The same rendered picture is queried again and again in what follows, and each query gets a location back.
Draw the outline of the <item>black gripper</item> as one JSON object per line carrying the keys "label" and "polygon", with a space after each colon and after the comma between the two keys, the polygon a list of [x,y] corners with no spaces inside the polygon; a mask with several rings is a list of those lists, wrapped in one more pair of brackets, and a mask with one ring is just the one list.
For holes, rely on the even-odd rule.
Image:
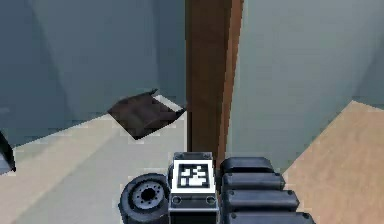
{"label": "black gripper", "polygon": [[163,174],[147,173],[132,179],[118,203],[123,224],[169,224],[169,192]]}

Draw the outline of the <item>dark brown floor mat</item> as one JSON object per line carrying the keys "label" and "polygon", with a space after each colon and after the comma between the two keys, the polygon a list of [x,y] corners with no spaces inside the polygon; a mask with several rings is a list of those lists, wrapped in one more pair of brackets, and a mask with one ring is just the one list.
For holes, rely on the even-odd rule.
{"label": "dark brown floor mat", "polygon": [[126,97],[116,102],[108,113],[135,139],[142,139],[151,133],[176,121],[185,111],[172,110],[153,95],[157,88]]}

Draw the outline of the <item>brown wooden door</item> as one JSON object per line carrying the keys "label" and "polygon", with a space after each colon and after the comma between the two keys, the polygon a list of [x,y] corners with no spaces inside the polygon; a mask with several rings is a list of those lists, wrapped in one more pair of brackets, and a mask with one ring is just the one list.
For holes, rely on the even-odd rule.
{"label": "brown wooden door", "polygon": [[225,159],[244,0],[186,0],[188,150]]}

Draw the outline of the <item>black angular object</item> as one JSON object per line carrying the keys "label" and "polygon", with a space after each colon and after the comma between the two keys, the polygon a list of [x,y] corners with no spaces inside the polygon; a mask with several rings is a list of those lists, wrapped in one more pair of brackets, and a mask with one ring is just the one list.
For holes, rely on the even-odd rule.
{"label": "black angular object", "polygon": [[16,162],[12,147],[0,131],[0,175],[9,171],[16,171]]}

